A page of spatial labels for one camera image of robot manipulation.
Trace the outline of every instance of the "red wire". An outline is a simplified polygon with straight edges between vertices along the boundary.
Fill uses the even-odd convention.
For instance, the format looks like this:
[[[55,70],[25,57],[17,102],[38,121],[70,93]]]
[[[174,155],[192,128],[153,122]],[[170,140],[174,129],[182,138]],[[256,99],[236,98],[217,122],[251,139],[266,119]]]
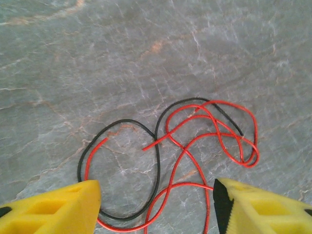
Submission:
[[[243,136],[237,135],[229,126],[227,126],[224,122],[222,122],[221,120],[215,118],[211,112],[209,110],[206,109],[206,106],[209,104],[224,104],[224,105],[228,105],[228,106],[232,106],[235,107],[237,109],[243,110],[245,112],[247,112],[252,120],[253,120],[253,125],[254,125],[254,140],[253,143],[244,138]],[[185,119],[184,121],[182,121],[181,123],[179,123],[175,128],[173,128],[171,131],[169,131],[169,123],[170,120],[172,119],[172,117],[174,115],[176,115],[177,113],[179,113],[182,110],[185,109],[189,109],[189,108],[195,108],[195,113],[198,112],[199,110],[203,110],[204,112],[206,112],[206,115],[194,115],[192,117],[189,117],[187,119]],[[183,146],[181,145],[178,141],[176,141],[173,137],[172,134],[177,131],[181,126],[183,126],[185,123],[189,122],[190,120],[196,119],[196,118],[206,118],[206,119],[210,119],[213,124],[214,127],[216,129],[216,132],[214,133],[205,133],[205,134],[201,134],[197,137],[195,137],[193,140],[191,140],[187,146]],[[226,133],[226,132],[221,132],[218,124],[223,126],[224,128],[226,128],[230,133]],[[200,168],[198,162],[196,161],[196,159],[193,157],[193,155],[188,151],[188,149],[199,139],[203,138],[203,137],[212,137],[212,136],[217,136],[221,145],[221,148],[223,149],[223,151],[225,152],[225,154],[235,163],[242,165],[246,168],[251,168],[254,167],[259,159],[260,159],[260,154],[257,148],[257,140],[258,140],[258,128],[257,128],[257,122],[256,119],[254,117],[254,115],[252,114],[251,111],[249,111],[248,109],[246,109],[243,106],[237,105],[237,104],[233,104],[227,101],[222,101],[222,100],[214,100],[214,101],[208,101],[202,105],[196,105],[196,104],[191,104],[191,105],[186,105],[186,106],[182,106],[178,109],[176,109],[175,111],[173,111],[167,118],[166,120],[166,135],[164,135],[163,137],[159,138],[157,141],[153,142],[152,144],[148,145],[147,147],[143,148],[144,151],[150,149],[151,147],[155,146],[156,144],[159,144],[161,141],[163,141],[166,138],[169,138],[174,144],[176,144],[177,146],[179,146],[182,149],[182,153],[180,154],[180,156],[178,157],[174,168],[172,170],[171,173],[171,177],[169,180],[169,184],[168,187],[165,188],[164,190],[162,190],[153,200],[153,202],[151,203],[149,210],[147,212],[146,215],[146,219],[145,219],[145,223],[142,225],[139,225],[137,227],[133,227],[133,228],[117,228],[117,227],[113,227],[110,226],[106,223],[104,223],[102,220],[100,220],[100,218],[97,219],[97,222],[104,228],[113,231],[113,232],[119,232],[119,233],[128,233],[128,232],[134,232],[134,231],[138,231],[140,229],[144,229],[144,234],[147,234],[148,231],[148,226],[150,224],[152,224],[161,214],[161,212],[163,211],[163,209],[165,208],[165,205],[168,201],[169,198],[169,194],[172,188],[176,188],[176,187],[180,187],[180,186],[196,186],[196,187],[200,187],[200,188],[204,188],[205,189],[205,198],[206,198],[206,208],[207,208],[207,214],[206,214],[206,221],[205,221],[205,227],[204,227],[204,233],[208,232],[208,227],[209,227],[209,217],[210,217],[210,200],[209,200],[209,194],[208,194],[208,190],[213,190],[212,187],[207,185],[206,182],[206,178],[205,175],[202,171],[202,169]],[[237,144],[238,144],[238,148],[239,148],[239,153],[240,153],[240,161],[238,161],[237,159],[235,159],[226,149],[226,147],[223,144],[223,140],[222,137],[233,137],[236,139]],[[89,174],[89,169],[90,169],[90,164],[91,164],[91,160],[94,156],[94,154],[97,152],[97,150],[101,147],[101,145],[103,145],[106,141],[108,140],[108,138],[106,137],[105,139],[103,139],[90,153],[88,160],[87,160],[87,164],[86,164],[86,169],[85,169],[85,176],[84,179],[87,180],[88,179],[88,174]],[[244,152],[243,152],[243,147],[241,144],[241,141],[246,142],[247,144],[249,144],[252,148],[253,151],[250,155],[250,157],[245,161],[244,159]],[[198,183],[192,183],[192,182],[181,182],[181,183],[175,183],[173,184],[173,179],[175,177],[175,173],[176,173],[176,169],[178,167],[179,162],[181,161],[182,157],[184,156],[184,154],[187,154],[190,159],[192,160],[193,164],[196,166],[200,177],[203,181],[203,184],[198,184]],[[165,194],[164,200],[159,208],[159,210],[157,211],[157,213],[151,218],[151,212],[153,209],[153,206],[155,205],[155,203],[157,202],[157,200]]]

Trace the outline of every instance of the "black plastic part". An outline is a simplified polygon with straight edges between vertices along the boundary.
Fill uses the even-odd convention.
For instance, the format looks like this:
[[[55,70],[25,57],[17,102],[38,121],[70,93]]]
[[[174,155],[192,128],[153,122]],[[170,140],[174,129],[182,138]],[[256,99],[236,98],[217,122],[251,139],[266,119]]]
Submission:
[[[228,190],[226,187],[217,179],[214,181],[214,209],[216,219],[218,222],[220,234],[225,234],[231,218],[231,212],[234,204],[230,200]]]
[[[307,212],[309,215],[312,216],[312,210],[311,210],[311,209],[305,209],[304,211]]]
[[[11,207],[5,206],[0,208],[0,218],[5,216],[7,213],[9,213],[12,210]]]

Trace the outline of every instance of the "stone floor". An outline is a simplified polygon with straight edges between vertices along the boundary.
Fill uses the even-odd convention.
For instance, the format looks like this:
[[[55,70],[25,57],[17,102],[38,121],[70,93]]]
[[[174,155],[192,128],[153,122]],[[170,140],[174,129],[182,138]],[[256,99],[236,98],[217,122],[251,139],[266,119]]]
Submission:
[[[166,106],[192,96],[244,105],[258,120],[253,169],[231,162],[214,138],[191,148],[210,184],[229,177],[311,203],[311,14],[311,0],[2,0],[0,204],[75,183],[83,149],[104,126],[134,118],[154,129]],[[252,135],[248,119],[228,111]],[[194,121],[179,140],[207,126]],[[155,152],[141,151],[152,139],[137,127],[111,132],[120,134],[90,176],[105,209],[129,215],[151,192]],[[169,141],[160,150],[164,188],[180,150]],[[200,181],[189,159],[175,180]],[[149,233],[200,234],[204,206],[201,189],[176,189]],[[218,233],[213,206],[209,233]]]

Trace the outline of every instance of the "black wire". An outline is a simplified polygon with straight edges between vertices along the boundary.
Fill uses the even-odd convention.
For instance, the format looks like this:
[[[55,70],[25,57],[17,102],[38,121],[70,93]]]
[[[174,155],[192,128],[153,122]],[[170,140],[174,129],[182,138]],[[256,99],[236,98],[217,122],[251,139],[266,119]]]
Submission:
[[[78,163],[78,168],[77,168],[77,177],[78,177],[78,182],[82,182],[82,178],[81,178],[81,167],[82,167],[82,163],[84,160],[84,157],[86,156],[86,154],[88,153],[88,151],[90,150],[90,148],[93,146],[93,144],[96,142],[96,140],[103,134],[105,133],[107,130],[109,130],[110,128],[114,127],[117,124],[120,123],[133,123],[136,124],[138,126],[140,126],[144,131],[146,131],[151,137],[153,137],[155,139],[155,135],[154,133],[149,130],[146,126],[144,126],[142,123],[133,120],[133,119],[120,119],[117,120],[114,123],[111,123],[110,125],[108,125],[107,127],[103,128],[94,138],[93,140],[88,144],[88,146],[85,148],[85,150],[83,151],[79,163]],[[102,210],[102,208],[100,208],[99,213],[103,216],[109,217],[111,219],[115,219],[115,220],[119,220],[119,221],[130,221],[135,219],[136,217],[139,217],[141,214],[143,214],[147,208],[151,205],[152,201],[154,200],[158,187],[159,187],[159,182],[160,182],[160,154],[159,154],[159,146],[158,144],[155,145],[155,149],[156,149],[156,158],[157,158],[157,177],[156,177],[156,183],[152,192],[152,195],[150,196],[149,200],[145,203],[145,205],[136,213],[134,213],[131,216],[125,217],[125,218],[121,218],[121,217],[116,217],[116,216],[112,216],[108,213],[106,213],[105,211]]]
[[[128,122],[128,123],[133,123],[133,124],[136,124],[138,125],[139,127],[141,127],[144,131],[146,131],[151,137],[154,138],[154,141],[157,140],[157,134],[158,134],[158,131],[159,131],[159,126],[160,126],[160,122],[161,120],[163,119],[163,117],[165,116],[165,114],[174,106],[176,105],[179,105],[181,103],[184,103],[184,102],[187,102],[187,101],[192,101],[192,100],[201,100],[201,101],[204,101],[204,102],[207,102],[209,101],[208,99],[206,98],[203,98],[203,97],[191,97],[191,98],[187,98],[187,99],[183,99],[183,100],[180,100],[180,101],[177,101],[173,104],[171,104],[170,106],[168,106],[160,115],[158,121],[157,121],[157,124],[156,124],[156,127],[155,127],[155,134],[150,131],[145,125],[143,125],[142,123],[136,121],[136,120],[133,120],[133,119],[120,119],[120,120],[117,120],[113,123],[111,123],[110,125],[106,126],[105,128],[103,128],[93,139],[92,141],[88,144],[88,146],[85,148],[85,150],[83,151],[80,159],[79,159],[79,163],[78,163],[78,168],[77,168],[77,178],[78,178],[78,182],[82,182],[82,176],[81,176],[81,168],[82,168],[82,163],[83,163],[83,160],[86,156],[86,154],[88,153],[88,151],[91,149],[91,147],[94,145],[94,143],[97,141],[97,139],[103,134],[105,133],[106,131],[108,131],[110,128],[114,127],[115,125],[117,124],[120,124],[120,123],[125,123],[125,122]],[[240,133],[241,136],[243,136],[243,132],[240,130],[240,128],[238,127],[238,125],[217,105],[217,104],[213,104],[213,106],[222,114],[224,115],[224,117],[226,119],[228,119],[232,124],[233,126],[238,130],[238,132]],[[128,217],[124,217],[124,218],[121,218],[121,217],[116,217],[116,216],[112,216],[108,213],[106,213],[105,211],[102,210],[102,208],[100,208],[99,210],[99,213],[103,216],[106,216],[108,218],[111,218],[111,219],[114,219],[114,220],[118,220],[118,221],[130,221],[130,220],[133,220],[135,218],[137,218],[138,216],[140,216],[141,214],[143,214],[147,208],[151,205],[152,201],[154,200],[156,194],[157,194],[157,190],[158,190],[158,187],[159,187],[159,183],[160,183],[160,153],[159,153],[159,146],[158,144],[155,145],[155,149],[156,149],[156,159],[157,159],[157,176],[156,176],[156,182],[155,182],[155,186],[153,188],[153,191],[152,191],[152,194],[150,196],[150,198],[148,199],[148,201],[144,204],[144,206],[136,213],[134,213],[133,215],[131,216],[128,216]]]

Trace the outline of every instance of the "wire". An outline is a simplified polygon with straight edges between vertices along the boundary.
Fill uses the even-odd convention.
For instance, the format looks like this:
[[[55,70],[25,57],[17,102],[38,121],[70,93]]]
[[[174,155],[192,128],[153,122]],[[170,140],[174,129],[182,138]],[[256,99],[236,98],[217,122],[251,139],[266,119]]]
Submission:
[[[159,130],[159,126],[160,126],[160,123],[161,123],[161,120],[163,119],[163,117],[165,116],[165,114],[174,106],[178,105],[178,104],[181,104],[181,103],[184,103],[184,102],[187,102],[187,101],[191,101],[191,100],[202,100],[202,101],[205,101],[204,104],[202,105],[197,105],[197,104],[190,104],[190,105],[186,105],[186,106],[182,106],[178,109],[176,109],[175,111],[173,111],[167,118],[166,120],[166,124],[165,124],[165,129],[166,129],[166,135],[164,135],[163,137],[157,139],[157,134],[158,134],[158,130]],[[227,126],[224,122],[222,122],[221,120],[219,119],[216,119],[210,111],[208,111],[206,109],[206,106],[207,105],[213,105],[221,114],[223,114],[226,119],[228,119],[230,121],[231,124],[233,124],[233,126],[238,130],[239,134],[240,135],[237,135],[229,126]],[[237,124],[217,105],[217,104],[225,104],[225,105],[229,105],[229,106],[232,106],[232,107],[235,107],[235,108],[238,108],[240,110],[243,110],[245,112],[247,112],[252,120],[253,120],[253,124],[254,124],[254,141],[251,142],[250,140],[244,138],[243,136],[243,133],[242,131],[240,130],[240,128],[237,126]],[[169,123],[170,123],[170,120],[172,119],[172,117],[174,115],[176,115],[177,113],[179,113],[180,111],[182,110],[185,110],[185,109],[189,109],[189,108],[193,108],[195,109],[194,111],[194,114],[197,113],[199,110],[203,110],[206,115],[194,115],[194,116],[191,116],[187,119],[185,119],[184,121],[182,121],[181,123],[179,123],[175,128],[173,128],[172,130],[169,130]],[[213,122],[214,124],[214,127],[216,129],[216,132],[214,133],[206,133],[206,134],[202,134],[202,135],[199,135],[197,137],[195,137],[193,140],[191,140],[189,142],[189,144],[187,146],[182,146],[179,142],[177,142],[173,137],[172,137],[172,134],[177,130],[179,129],[181,126],[183,126],[185,123],[193,120],[193,119],[196,119],[196,118],[204,118],[204,119],[209,119]],[[143,128],[143,124],[135,121],[135,120],[130,120],[130,119],[127,119],[127,120],[118,120],[112,124],[110,124],[109,126],[107,126],[106,128],[102,129],[98,135],[90,142],[90,144],[87,146],[87,148],[85,149],[85,151],[83,152],[80,160],[79,160],[79,164],[78,164],[78,180],[81,181],[81,166],[82,166],[82,162],[83,162],[83,159],[86,155],[86,153],[90,150],[90,148],[92,147],[92,145],[95,143],[95,141],[105,132],[107,131],[109,128],[115,126],[116,124],[118,123],[121,123],[121,122],[133,122],[139,126],[141,126]],[[223,126],[225,129],[227,129],[230,133],[228,132],[221,132],[218,125],[221,125]],[[158,121],[157,121],[157,124],[156,124],[156,129],[155,129],[155,134],[150,134],[151,136],[154,135],[154,143],[150,144],[149,146],[145,147],[143,150],[146,151],[148,149],[150,149],[151,147],[155,146],[157,147],[158,144],[163,141],[164,139],[168,138],[170,139],[174,144],[176,144],[177,146],[179,146],[181,149],[182,149],[182,153],[180,154],[179,158],[177,159],[175,165],[174,165],[174,168],[173,168],[173,171],[171,173],[171,177],[170,177],[170,181],[169,181],[169,184],[168,184],[168,187],[165,188],[164,190],[162,190],[157,196],[154,195],[154,193],[152,193],[152,196],[150,197],[149,201],[143,206],[143,208],[145,208],[143,210],[143,208],[139,211],[142,212],[140,214],[142,214],[147,208],[149,208],[148,212],[147,212],[147,215],[146,215],[146,219],[145,219],[145,223],[142,224],[142,225],[139,225],[137,227],[134,227],[134,228],[117,228],[117,227],[113,227],[113,226],[110,226],[106,223],[104,223],[102,220],[100,220],[100,218],[97,219],[98,223],[103,226],[104,228],[110,230],[110,231],[113,231],[113,232],[120,232],[120,233],[126,233],[126,232],[133,232],[133,231],[137,231],[137,230],[140,230],[140,229],[144,229],[144,233],[147,234],[147,231],[148,231],[148,226],[153,223],[161,214],[162,210],[164,209],[165,205],[166,205],[166,202],[169,198],[169,194],[170,194],[170,191],[172,188],[176,188],[176,187],[179,187],[179,186],[196,186],[196,187],[201,187],[201,188],[204,188],[205,189],[205,198],[206,198],[206,208],[207,208],[207,214],[206,214],[206,221],[205,221],[205,227],[204,227],[204,233],[207,233],[208,232],[208,227],[209,227],[209,216],[210,216],[210,201],[209,201],[209,194],[208,194],[208,190],[212,190],[213,188],[208,186],[207,185],[207,182],[206,182],[206,179],[205,179],[205,176],[204,176],[204,173],[203,171],[201,170],[199,164],[197,163],[197,161],[195,160],[195,158],[192,156],[192,154],[188,151],[189,147],[192,146],[197,140],[203,138],[203,137],[212,137],[212,136],[217,136],[218,137],[218,140],[220,142],[220,145],[222,147],[222,149],[224,150],[225,154],[232,160],[234,161],[235,163],[238,163],[239,165],[242,165],[246,168],[251,168],[253,166],[255,166],[258,161],[259,161],[259,151],[257,149],[257,124],[256,124],[256,119],[255,117],[253,116],[253,114],[246,108],[242,107],[242,106],[239,106],[239,105],[236,105],[236,104],[233,104],[233,103],[230,103],[230,102],[226,102],[226,101],[220,101],[220,100],[215,100],[215,101],[209,101],[205,98],[201,98],[201,97],[193,97],[193,98],[188,98],[188,99],[184,99],[184,100],[181,100],[181,101],[177,101],[175,103],[173,103],[172,105],[170,105],[168,108],[165,109],[165,111],[160,115]],[[237,143],[238,143],[238,147],[239,147],[239,151],[240,151],[240,161],[235,159],[226,149],[226,147],[224,146],[223,144],[223,140],[222,140],[222,137],[232,137],[232,138],[235,138]],[[84,179],[88,179],[88,173],[89,173],[89,167],[90,167],[90,163],[91,163],[91,160],[94,156],[94,154],[96,153],[96,151],[101,147],[102,144],[104,144],[106,141],[108,140],[108,138],[106,137],[105,139],[103,139],[93,150],[92,152],[90,153],[90,156],[87,160],[87,163],[86,163],[86,169],[85,169],[85,177]],[[245,160],[244,158],[244,153],[243,153],[243,149],[242,149],[242,144],[241,144],[241,141],[243,142],[246,142],[247,144],[251,145],[252,147],[252,153],[250,155],[250,157]],[[184,154],[187,154],[190,159],[192,160],[193,164],[196,166],[201,178],[202,178],[202,181],[203,181],[203,184],[198,184],[198,183],[192,183],[192,182],[181,182],[181,183],[176,183],[176,184],[173,184],[173,179],[174,179],[174,176],[175,176],[175,172],[176,172],[176,169],[177,169],[177,166],[180,162],[180,160],[182,159],[182,157],[184,156]],[[155,188],[157,187],[158,189],[158,186],[159,186],[159,178],[158,176],[160,176],[160,160],[158,161],[159,159],[159,150],[157,151],[157,148],[156,148],[156,155],[157,155],[157,180],[156,180],[156,185],[154,187],[154,190],[153,192],[155,192]],[[159,210],[157,211],[157,213],[151,218],[149,219],[150,217],[150,214],[151,214],[151,211],[152,211],[152,208],[154,206],[154,204],[156,203],[156,201],[162,196],[165,194],[165,198],[159,208]]]
[[[133,123],[135,125],[138,125],[139,127],[141,127],[144,131],[146,131],[152,138],[155,139],[155,135],[154,133],[149,130],[145,125],[143,125],[142,123],[136,121],[136,120],[133,120],[133,119],[121,119],[121,120],[117,120],[113,123],[111,123],[110,125],[108,125],[107,127],[103,128],[94,138],[93,140],[88,144],[88,146],[85,148],[85,150],[83,151],[81,157],[80,157],[80,160],[79,160],[79,163],[78,163],[78,168],[77,168],[77,177],[78,177],[78,182],[81,182],[82,181],[82,178],[81,178],[81,168],[82,168],[82,163],[83,163],[83,160],[86,156],[86,154],[88,153],[88,151],[91,149],[91,147],[94,145],[94,143],[97,141],[97,139],[103,134],[105,133],[106,131],[108,131],[109,129],[111,129],[112,127],[114,127],[115,125],[117,124],[120,124],[120,123]],[[91,163],[91,160],[94,156],[94,154],[96,153],[96,151],[101,147],[102,144],[104,144],[106,141],[108,140],[108,138],[106,137],[105,139],[103,139],[91,152],[89,158],[88,158],[88,161],[87,161],[87,165],[86,166],[86,171],[85,171],[85,180],[88,179],[88,173],[89,173],[89,165]],[[159,154],[159,146],[156,144],[155,145],[155,149],[156,149],[156,159],[157,159],[157,176],[156,176],[156,182],[155,182],[155,185],[154,185],[154,188],[153,188],[153,191],[152,191],[152,194],[150,196],[150,198],[148,199],[148,201],[144,204],[144,206],[136,213],[134,213],[133,215],[131,216],[128,216],[128,217],[116,217],[116,216],[113,216],[111,214],[108,214],[107,212],[105,212],[102,208],[100,208],[99,210],[99,213],[103,216],[106,216],[106,217],[109,217],[111,219],[115,219],[115,220],[119,220],[119,221],[130,221],[132,219],[135,219],[137,217],[139,217],[141,214],[143,214],[147,208],[151,205],[154,197],[156,196],[157,194],[157,190],[158,190],[158,187],[159,187],[159,182],[160,182],[160,154]]]

